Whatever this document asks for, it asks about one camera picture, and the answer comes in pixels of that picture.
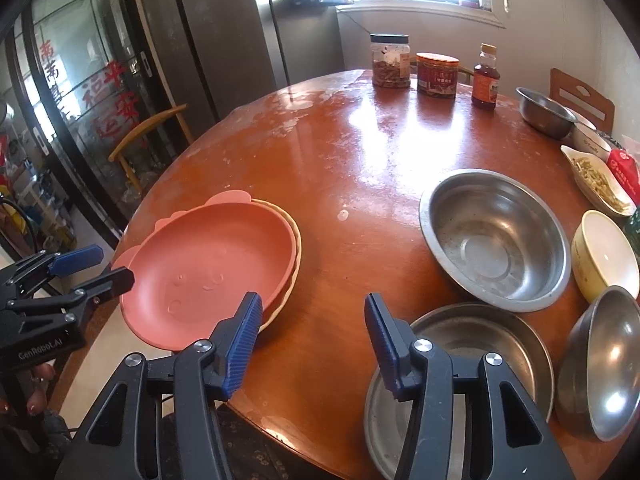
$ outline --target person's hand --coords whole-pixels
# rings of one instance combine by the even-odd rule
[[[37,415],[42,413],[47,407],[47,396],[44,388],[42,387],[42,380],[50,381],[56,375],[53,366],[44,363],[33,367],[31,369],[31,375],[33,376],[33,394],[27,400],[27,410],[31,415]],[[0,414],[7,413],[9,411],[9,405],[6,400],[0,399]]]

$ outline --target refrigerator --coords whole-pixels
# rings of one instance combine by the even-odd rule
[[[142,0],[177,101],[200,129],[289,84],[344,70],[335,7],[290,0]]]

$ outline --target white bowl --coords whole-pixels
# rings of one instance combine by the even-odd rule
[[[629,218],[635,211],[636,205],[634,201],[631,200],[629,195],[626,193],[620,183],[616,180],[616,177],[611,173],[609,167],[597,156],[592,153],[584,153],[578,152],[568,146],[560,146],[560,150],[567,158],[569,163],[571,164],[571,171],[574,173],[574,179],[580,191],[583,193],[585,197],[593,204],[593,206],[600,212],[611,218]],[[621,200],[625,204],[625,208],[622,213],[619,213],[615,209],[613,209],[609,204],[607,204],[600,196],[595,192],[594,189],[587,184],[587,181],[582,177],[582,175],[575,169],[574,160],[579,158],[588,158],[593,167],[599,173],[603,174],[606,179],[609,187],[611,188],[613,194],[617,197],[618,200]]]
[[[611,146],[590,127],[582,123],[575,123],[571,128],[570,135],[574,148],[579,152],[593,153],[604,162],[609,158]]]

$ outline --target round wooden table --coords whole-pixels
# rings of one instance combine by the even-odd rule
[[[545,200],[570,240],[589,203],[559,147],[522,121],[511,98],[501,96],[491,113],[472,107],[467,86],[443,100],[418,94],[415,80],[409,90],[377,89],[369,71],[324,76],[238,108],[201,136],[145,197],[116,256],[158,219],[225,189],[286,209],[302,232],[302,268],[230,405],[342,478],[380,478],[363,430],[376,368],[365,295],[382,293],[394,316],[408,321],[469,299],[436,263],[418,224],[423,190],[458,168],[520,181]],[[556,370],[586,307],[572,279],[556,304],[523,315]],[[585,442],[555,416],[550,424],[577,480],[599,478],[625,439]]]

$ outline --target window sill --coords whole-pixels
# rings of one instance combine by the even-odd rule
[[[398,10],[402,12],[423,12],[439,16],[452,16],[472,22],[485,23],[498,28],[506,28],[490,10],[472,9],[443,2],[424,2],[421,0],[361,0],[353,5],[337,7],[339,12],[364,12],[369,10]]]

